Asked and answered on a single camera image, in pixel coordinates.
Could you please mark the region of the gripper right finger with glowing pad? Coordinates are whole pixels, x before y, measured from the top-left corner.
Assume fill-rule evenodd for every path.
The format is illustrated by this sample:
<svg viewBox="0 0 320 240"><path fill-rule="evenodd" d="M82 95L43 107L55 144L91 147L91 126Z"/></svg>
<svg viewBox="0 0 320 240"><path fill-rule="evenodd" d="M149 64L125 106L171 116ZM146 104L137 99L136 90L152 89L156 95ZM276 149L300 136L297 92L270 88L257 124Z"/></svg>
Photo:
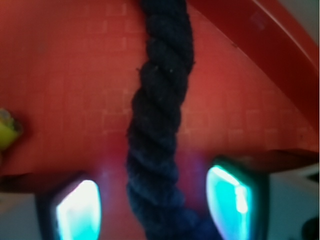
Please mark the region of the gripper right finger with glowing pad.
<svg viewBox="0 0 320 240"><path fill-rule="evenodd" d="M216 156L206 174L206 199L224 240L265 240L269 177L251 157Z"/></svg>

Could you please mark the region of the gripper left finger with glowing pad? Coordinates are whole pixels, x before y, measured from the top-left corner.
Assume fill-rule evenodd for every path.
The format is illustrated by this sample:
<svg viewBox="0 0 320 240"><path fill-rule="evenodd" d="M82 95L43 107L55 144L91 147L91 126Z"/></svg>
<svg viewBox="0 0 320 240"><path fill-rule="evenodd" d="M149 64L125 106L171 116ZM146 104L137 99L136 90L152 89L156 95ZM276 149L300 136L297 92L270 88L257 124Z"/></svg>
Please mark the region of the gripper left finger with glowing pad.
<svg viewBox="0 0 320 240"><path fill-rule="evenodd" d="M43 240L97 240L102 202L97 183L84 172L41 174L36 207Z"/></svg>

